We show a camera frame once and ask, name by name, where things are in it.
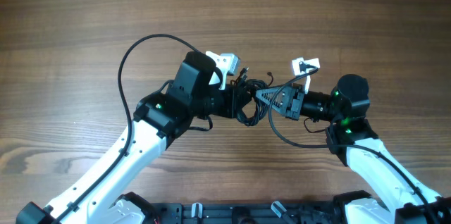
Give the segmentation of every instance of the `brown wood grain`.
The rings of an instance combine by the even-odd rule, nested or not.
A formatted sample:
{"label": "brown wood grain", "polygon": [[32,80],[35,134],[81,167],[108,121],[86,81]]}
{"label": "brown wood grain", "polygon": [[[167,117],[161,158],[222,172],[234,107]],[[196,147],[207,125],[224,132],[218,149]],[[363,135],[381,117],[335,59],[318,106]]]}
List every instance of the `brown wood grain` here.
{"label": "brown wood grain", "polygon": [[[45,205],[116,141],[126,124],[118,65],[135,40],[159,32],[236,53],[250,77],[270,70],[276,84],[298,56],[320,59],[315,91],[347,73],[366,77],[372,128],[413,175],[450,195],[451,0],[0,0],[0,223],[29,201]],[[138,46],[123,74],[130,107],[173,78],[186,52],[166,39]],[[213,120],[211,132],[177,139],[127,191],[182,203],[371,192],[328,151],[284,144],[267,120]],[[295,141],[324,143],[299,122],[276,125]]]}

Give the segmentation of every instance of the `robotic arm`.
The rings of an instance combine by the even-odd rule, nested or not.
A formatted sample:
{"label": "robotic arm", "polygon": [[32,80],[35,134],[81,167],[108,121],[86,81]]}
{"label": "robotic arm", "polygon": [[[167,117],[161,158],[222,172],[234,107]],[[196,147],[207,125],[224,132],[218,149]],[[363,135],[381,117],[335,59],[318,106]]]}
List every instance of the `robotic arm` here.
{"label": "robotic arm", "polygon": [[[385,207],[380,206],[366,192],[338,195],[334,198],[336,223],[450,221],[451,198],[440,197],[408,173],[370,128],[365,119],[369,107],[369,88],[364,78],[343,76],[331,95],[309,91],[309,78],[305,86],[292,84],[249,89],[244,87],[247,69],[242,70],[235,84],[226,84],[226,75],[236,74],[239,64],[240,60],[234,54],[219,56],[212,52],[189,52],[166,93],[158,91],[150,94],[137,105],[128,149],[123,149],[129,132],[126,128],[116,143],[72,187],[52,199],[43,209],[30,202],[18,214],[16,223],[164,223],[160,222],[151,207],[139,207],[145,200],[139,197],[127,200],[120,196],[122,191],[147,164],[191,128],[194,117],[205,119],[216,115],[236,118],[252,98],[263,104],[265,111],[274,108],[286,118],[298,120],[300,116],[306,116],[314,121],[329,121],[326,147],[345,166],[361,175],[385,204]],[[301,76],[308,75],[313,68],[319,68],[317,59],[304,61],[301,58],[292,64],[295,74]],[[368,152],[365,147],[376,154]],[[124,157],[111,172],[74,206],[73,202],[125,150]],[[406,177],[416,189],[412,189]],[[429,204],[425,206],[421,197]],[[283,213],[283,206],[273,206],[271,208],[277,216],[287,223],[293,221]],[[61,217],[69,207],[72,210]],[[192,211],[193,217],[202,217],[201,207],[196,206]]]}

